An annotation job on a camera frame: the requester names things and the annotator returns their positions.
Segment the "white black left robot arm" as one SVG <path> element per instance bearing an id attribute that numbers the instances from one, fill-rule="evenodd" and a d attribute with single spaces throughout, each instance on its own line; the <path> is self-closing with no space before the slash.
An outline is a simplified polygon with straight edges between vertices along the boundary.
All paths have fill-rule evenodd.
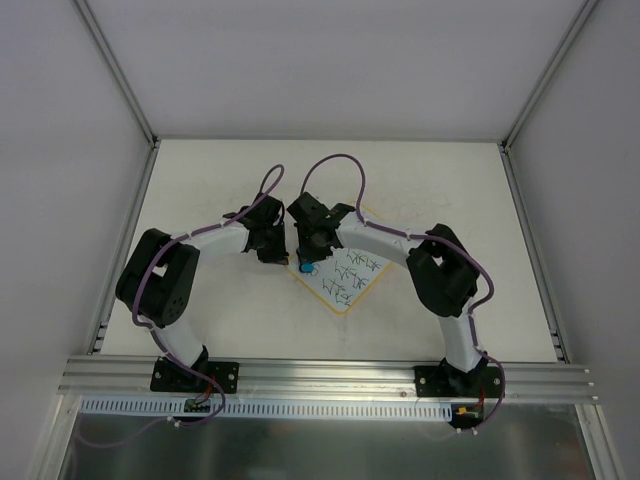
<path id="1" fill-rule="evenodd" d="M 262 263 L 286 265 L 284 214 L 282 201 L 259 194 L 220 223 L 177 238 L 155 228 L 144 232 L 117 282 L 116 298 L 160 349 L 162 380 L 187 391 L 208 383 L 208 351 L 182 318 L 197 269 L 207 260 L 250 251 Z"/>

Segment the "yellow framed small whiteboard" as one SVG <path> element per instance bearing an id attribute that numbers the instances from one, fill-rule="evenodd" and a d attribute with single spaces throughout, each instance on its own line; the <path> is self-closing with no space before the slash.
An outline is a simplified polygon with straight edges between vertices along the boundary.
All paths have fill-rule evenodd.
<path id="1" fill-rule="evenodd" d="M 360 220 L 354 206 L 338 203 L 328 209 L 330 213 L 322 223 L 305 226 L 333 232 L 340 248 L 331 257 L 316 262 L 318 274 L 315 276 L 299 272 L 296 250 L 288 270 L 330 310 L 341 315 L 367 293 L 389 268 L 391 260 L 364 237 L 373 230 Z"/>

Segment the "blue black whiteboard eraser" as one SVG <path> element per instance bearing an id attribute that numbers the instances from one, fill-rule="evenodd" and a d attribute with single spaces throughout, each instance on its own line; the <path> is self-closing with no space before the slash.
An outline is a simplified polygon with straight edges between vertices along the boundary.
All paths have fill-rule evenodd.
<path id="1" fill-rule="evenodd" d="M 315 276 L 318 274 L 317 264 L 314 262 L 302 262 L 299 264 L 299 272 L 304 275 Z"/>

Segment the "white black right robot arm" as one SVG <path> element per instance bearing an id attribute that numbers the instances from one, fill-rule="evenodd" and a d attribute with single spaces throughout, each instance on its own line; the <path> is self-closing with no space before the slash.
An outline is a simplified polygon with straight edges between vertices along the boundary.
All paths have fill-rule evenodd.
<path id="1" fill-rule="evenodd" d="M 307 192 L 287 212 L 294 220 L 303 264 L 351 249 L 405 267 L 419 301 L 438 317 L 445 343 L 445 356 L 428 383 L 459 397 L 479 393 L 489 360 L 478 345 L 472 312 L 484 270 L 448 226 L 438 224 L 424 234 L 401 231 L 365 218 L 354 206 L 328 208 Z"/>

